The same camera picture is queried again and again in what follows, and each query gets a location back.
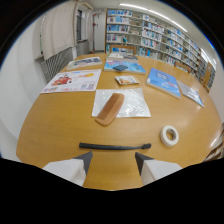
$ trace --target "black rod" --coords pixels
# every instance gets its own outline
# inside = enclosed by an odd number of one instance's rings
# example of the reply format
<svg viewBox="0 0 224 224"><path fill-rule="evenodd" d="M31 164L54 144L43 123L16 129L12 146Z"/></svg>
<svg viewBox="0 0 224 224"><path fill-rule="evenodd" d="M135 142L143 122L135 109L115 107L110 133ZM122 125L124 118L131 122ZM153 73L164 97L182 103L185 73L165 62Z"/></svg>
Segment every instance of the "black rod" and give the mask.
<svg viewBox="0 0 224 224"><path fill-rule="evenodd" d="M108 149L108 150L127 150L127 149L150 149L151 144L144 144L141 146L116 146L116 145L97 145L89 143L79 143L79 148L88 148L88 149Z"/></svg>

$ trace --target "ceiling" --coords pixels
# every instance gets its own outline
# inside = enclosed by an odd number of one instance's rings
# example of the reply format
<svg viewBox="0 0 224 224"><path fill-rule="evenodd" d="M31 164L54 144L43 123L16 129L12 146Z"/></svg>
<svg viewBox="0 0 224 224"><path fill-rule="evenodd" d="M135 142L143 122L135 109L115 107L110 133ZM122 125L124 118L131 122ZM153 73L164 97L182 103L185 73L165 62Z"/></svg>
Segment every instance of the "ceiling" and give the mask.
<svg viewBox="0 0 224 224"><path fill-rule="evenodd" d="M190 20L190 18L187 18L182 13L178 12L176 9L172 8L171 6L164 4L157 0L88 0L88 2L95 8L95 9L102 9L102 8L130 8L135 11L141 11L141 12L147 12L147 14L151 14L149 11L139 10L136 8L131 8L128 6L120 6L119 3L126 3L126 4L132 4L137 5L140 7L147 8L149 10L156 11L171 20L177 22L182 27L184 27L187 30L187 35L200 47L202 48L207 56L210 58L211 63L214 68L216 68L214 60L216 58L215 50L211 47L206 37L203 35L203 33L194 25L194 22Z"/></svg>

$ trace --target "window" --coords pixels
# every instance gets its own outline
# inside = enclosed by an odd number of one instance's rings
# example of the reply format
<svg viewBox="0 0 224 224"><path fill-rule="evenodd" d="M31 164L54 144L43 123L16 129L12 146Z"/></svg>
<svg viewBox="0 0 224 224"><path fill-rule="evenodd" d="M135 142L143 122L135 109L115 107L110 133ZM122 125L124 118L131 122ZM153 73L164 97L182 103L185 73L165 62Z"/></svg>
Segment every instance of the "window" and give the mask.
<svg viewBox="0 0 224 224"><path fill-rule="evenodd" d="M78 10L77 13L77 24L76 24L76 40L81 40L81 18L82 11Z"/></svg>

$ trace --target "table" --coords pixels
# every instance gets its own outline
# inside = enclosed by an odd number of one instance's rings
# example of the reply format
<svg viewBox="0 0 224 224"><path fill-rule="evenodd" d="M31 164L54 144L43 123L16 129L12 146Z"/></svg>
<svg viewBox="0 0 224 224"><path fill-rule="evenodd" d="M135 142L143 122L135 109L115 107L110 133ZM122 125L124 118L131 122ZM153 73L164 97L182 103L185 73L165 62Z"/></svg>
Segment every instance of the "table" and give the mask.
<svg viewBox="0 0 224 224"><path fill-rule="evenodd" d="M117 72L103 71L105 54L82 55L77 60L91 56L99 56L103 63L76 70L102 69L97 89L142 88L151 117L116 118L105 127L91 117L95 91L40 94L25 119L18 139L17 156L23 163L43 168L49 162L89 152L90 149L79 148L80 142L124 146L151 143L152 147L148 150L92 150L93 158L83 187L121 190L143 186L135 152L178 163L182 168L203 161L221 133L221 120L212 99L196 78L164 62L139 57L146 75L131 74L140 84L120 86L115 81ZM197 90L205 108L183 95L177 99L146 85L151 68L173 75ZM178 144L171 148L160 140L160 131L166 125L174 126L180 136Z"/></svg>

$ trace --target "tape roll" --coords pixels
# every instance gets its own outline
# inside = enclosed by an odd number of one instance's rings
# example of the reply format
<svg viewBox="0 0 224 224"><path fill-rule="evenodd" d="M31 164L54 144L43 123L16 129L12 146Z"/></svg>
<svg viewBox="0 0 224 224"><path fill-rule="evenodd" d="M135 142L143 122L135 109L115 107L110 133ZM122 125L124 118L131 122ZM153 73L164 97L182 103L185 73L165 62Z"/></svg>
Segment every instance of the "tape roll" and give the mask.
<svg viewBox="0 0 224 224"><path fill-rule="evenodd" d="M167 132L170 132L172 134L172 136L173 136L172 140L170 140L167 137L167 135L166 135ZM171 146L176 145L177 142L179 141L179 134L178 134L176 128L174 128L173 126L167 125L161 131L160 138L161 138L163 144L165 144L166 146L171 147Z"/></svg>

